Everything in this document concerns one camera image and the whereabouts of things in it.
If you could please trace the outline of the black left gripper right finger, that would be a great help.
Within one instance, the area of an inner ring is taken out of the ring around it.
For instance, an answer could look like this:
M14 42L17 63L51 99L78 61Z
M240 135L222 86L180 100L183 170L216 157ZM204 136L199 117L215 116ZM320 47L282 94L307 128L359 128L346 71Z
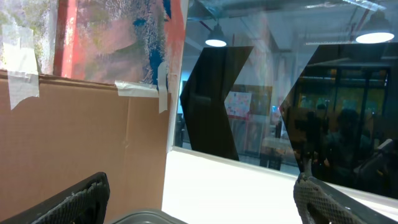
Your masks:
M328 184L301 173L294 201L303 224L397 224Z

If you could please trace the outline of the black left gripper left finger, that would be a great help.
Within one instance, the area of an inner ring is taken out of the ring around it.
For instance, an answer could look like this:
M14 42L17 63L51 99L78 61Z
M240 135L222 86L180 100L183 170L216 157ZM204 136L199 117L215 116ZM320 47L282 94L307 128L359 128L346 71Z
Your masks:
M2 224L103 224L110 196L107 175L97 172Z

